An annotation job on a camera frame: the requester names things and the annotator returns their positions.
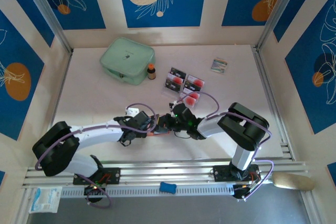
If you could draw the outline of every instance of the blue block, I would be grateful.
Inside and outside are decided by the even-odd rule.
[[[176,194],[177,185],[175,184],[167,184],[165,182],[160,183],[160,191],[170,194]]]

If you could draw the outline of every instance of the white wall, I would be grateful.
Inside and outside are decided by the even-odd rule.
[[[51,120],[68,56],[57,39],[48,47],[16,0],[0,0],[0,9],[45,63],[18,141],[0,133],[0,170],[6,172],[0,190],[0,222],[6,224],[27,167],[34,160],[31,147]]]
[[[67,30],[74,48],[107,47],[125,36],[148,45],[256,44],[263,26],[222,27],[228,0],[204,0],[200,27],[128,29],[121,0],[98,0],[106,29]]]
[[[262,49],[262,56],[270,77],[281,115],[290,135],[293,150],[298,160],[307,161],[312,179],[316,182],[313,191],[325,223],[336,220],[336,188],[327,165],[336,162],[336,124],[314,135],[299,94],[291,78],[285,57],[300,36],[324,6],[327,0],[306,0],[280,43],[274,35]]]

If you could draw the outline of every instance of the black mount plate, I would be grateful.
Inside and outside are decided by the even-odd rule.
[[[252,181],[250,173],[255,173],[257,170],[259,170],[258,165],[250,165],[250,168],[248,169],[249,174],[242,181]],[[237,180],[231,175],[228,165],[215,165],[213,167],[213,173],[216,182],[234,182]]]
[[[119,184],[120,168],[104,168],[104,172],[107,174],[111,174],[111,177],[109,178],[108,181],[106,180],[103,181],[104,184],[107,184],[107,185],[118,185]],[[86,182],[86,180],[82,179],[81,177],[75,175],[73,184],[74,185],[89,185],[90,183]]]

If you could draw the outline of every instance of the white packet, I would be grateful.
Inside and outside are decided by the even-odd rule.
[[[57,213],[61,200],[62,187],[38,187],[29,213],[53,212]]]

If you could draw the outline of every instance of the white table surface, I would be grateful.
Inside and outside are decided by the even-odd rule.
[[[171,67],[176,67],[205,81],[202,91],[212,94],[226,111],[239,102],[260,114],[270,123],[273,138],[259,150],[257,157],[282,157],[280,134],[271,115],[249,45],[229,46],[161,46],[153,47],[156,57],[156,79],[146,78],[140,85],[119,82],[103,72],[99,59],[106,48],[74,50],[54,122],[88,125],[123,116],[125,107],[142,102],[156,113],[169,113],[173,99],[163,85]],[[228,62],[225,74],[210,71],[214,58]],[[192,112],[206,116],[216,109],[211,98],[202,95]],[[205,140],[180,139],[170,135],[136,138],[128,147],[120,143],[103,143],[80,150],[101,161],[176,161],[185,159],[230,158],[236,143],[220,133]]]

